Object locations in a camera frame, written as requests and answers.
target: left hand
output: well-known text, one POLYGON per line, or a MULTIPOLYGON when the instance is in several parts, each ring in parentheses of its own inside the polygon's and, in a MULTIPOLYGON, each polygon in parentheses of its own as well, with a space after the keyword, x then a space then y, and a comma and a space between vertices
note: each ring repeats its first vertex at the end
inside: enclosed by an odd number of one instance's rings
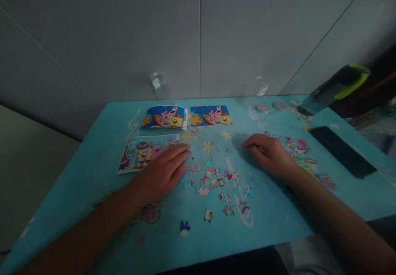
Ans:
POLYGON ((191 154, 188 144, 175 145, 150 162, 125 187, 140 207, 160 200, 176 186, 188 165, 183 161, 191 154))

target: jar lid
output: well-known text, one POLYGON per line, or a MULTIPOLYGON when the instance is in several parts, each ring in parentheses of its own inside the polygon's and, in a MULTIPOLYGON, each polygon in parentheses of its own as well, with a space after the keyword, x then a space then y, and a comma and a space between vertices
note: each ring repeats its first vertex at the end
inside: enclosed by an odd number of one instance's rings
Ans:
POLYGON ((287 105, 283 102, 273 102, 272 107, 274 107, 274 109, 278 111, 284 111, 288 108, 287 105))
POLYGON ((257 109, 258 112, 267 113, 270 110, 270 107, 267 104, 258 103, 256 105, 256 109, 257 109))

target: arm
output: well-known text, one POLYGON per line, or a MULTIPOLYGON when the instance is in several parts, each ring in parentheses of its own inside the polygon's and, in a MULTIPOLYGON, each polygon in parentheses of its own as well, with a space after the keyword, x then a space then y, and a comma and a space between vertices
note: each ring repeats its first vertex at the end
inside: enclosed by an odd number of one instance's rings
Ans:
POLYGON ((280 140, 255 134, 242 147, 250 149, 266 171, 290 185, 347 270, 359 274, 396 273, 395 251, 360 216, 299 167, 280 140))
POLYGON ((19 274, 85 274, 106 245, 142 207, 155 202, 176 186, 187 169, 183 161, 191 154, 188 144, 166 150, 150 162, 124 188, 87 215, 19 274))

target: spongebob picture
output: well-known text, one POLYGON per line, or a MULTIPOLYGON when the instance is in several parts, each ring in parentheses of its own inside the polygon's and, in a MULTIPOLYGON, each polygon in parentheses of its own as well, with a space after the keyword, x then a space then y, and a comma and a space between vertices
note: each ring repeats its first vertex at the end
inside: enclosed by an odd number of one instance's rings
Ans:
POLYGON ((179 144, 179 134, 139 136, 127 140, 117 174, 142 170, 169 147, 179 144))
POLYGON ((227 106, 197 106, 191 107, 191 125, 231 125, 232 120, 227 106))
POLYGON ((170 127, 187 130, 188 110, 180 106, 155 106, 147 110, 142 129, 170 127))

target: blue table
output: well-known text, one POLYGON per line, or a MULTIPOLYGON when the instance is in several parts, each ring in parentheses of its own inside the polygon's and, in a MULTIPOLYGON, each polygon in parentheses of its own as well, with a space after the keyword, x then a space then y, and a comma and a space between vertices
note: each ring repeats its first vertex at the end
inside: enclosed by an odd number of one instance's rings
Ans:
POLYGON ((180 134, 181 142, 191 144, 192 155, 186 162, 190 167, 198 164, 200 170, 188 169, 174 191, 157 205, 160 219, 156 223, 141 220, 126 226, 107 247, 92 270, 94 274, 129 274, 132 271, 151 274, 313 234, 290 193, 251 165, 252 158, 240 148, 253 133, 280 137, 301 166, 366 221, 395 214, 395 164, 330 109, 323 110, 312 120, 299 115, 293 106, 303 98, 256 98, 268 105, 283 101, 291 107, 283 112, 271 108, 267 114, 244 110, 241 99, 178 100, 175 104, 188 109, 199 103, 203 106, 227 105, 233 121, 232 125, 190 128, 186 132, 140 130, 146 110, 158 105, 158 101, 107 104, 15 244, 1 274, 9 274, 26 263, 94 210, 94 204, 100 202, 101 197, 103 199, 130 180, 131 174, 116 176, 116 172, 125 140, 131 133, 139 136, 180 134), (378 172, 364 180, 352 176, 307 132, 310 127, 322 125, 329 126, 378 172), (223 188, 214 188, 209 195, 199 195, 197 189, 208 160, 213 161, 213 168, 238 173, 240 180, 234 177, 223 188), (231 202, 220 200, 221 193, 229 195, 231 202), (204 220, 206 209, 213 211, 210 223, 204 220), (188 221, 191 227, 187 236, 180 235, 181 221, 188 221))

